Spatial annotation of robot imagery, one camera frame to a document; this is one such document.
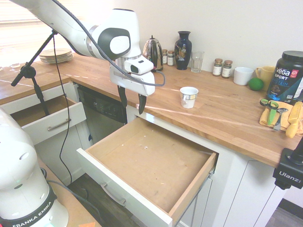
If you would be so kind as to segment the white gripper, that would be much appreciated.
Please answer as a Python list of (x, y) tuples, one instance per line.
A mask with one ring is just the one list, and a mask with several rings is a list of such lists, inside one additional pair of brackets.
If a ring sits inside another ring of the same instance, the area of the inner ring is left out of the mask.
[(109, 73), (110, 80), (117, 84), (119, 97), (123, 106), (127, 106), (127, 98), (125, 88), (138, 93), (139, 97), (139, 114), (142, 114), (145, 109), (147, 97), (155, 92), (155, 78), (151, 70), (153, 70), (153, 63), (140, 56), (137, 59), (124, 61), (123, 70), (139, 82), (127, 77), (125, 74), (118, 71), (113, 65), (110, 65)]

